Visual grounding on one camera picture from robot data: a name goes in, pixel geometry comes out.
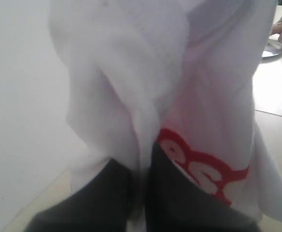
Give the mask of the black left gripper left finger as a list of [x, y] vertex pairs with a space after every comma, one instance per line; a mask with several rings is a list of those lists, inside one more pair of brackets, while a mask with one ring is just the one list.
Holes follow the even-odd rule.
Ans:
[[85, 187], [39, 212], [27, 232], [124, 232], [132, 195], [130, 171], [111, 160]]

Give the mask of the bystander hand on table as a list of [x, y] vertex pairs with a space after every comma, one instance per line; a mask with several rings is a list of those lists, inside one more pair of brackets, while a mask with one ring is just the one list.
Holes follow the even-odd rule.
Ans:
[[272, 25], [271, 35], [278, 35], [278, 41], [282, 42], [282, 22], [277, 22]]

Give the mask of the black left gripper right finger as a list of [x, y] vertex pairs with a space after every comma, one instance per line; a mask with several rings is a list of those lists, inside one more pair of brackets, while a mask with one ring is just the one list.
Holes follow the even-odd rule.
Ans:
[[203, 192], [167, 157], [158, 143], [145, 199], [148, 232], [258, 232], [248, 216]]

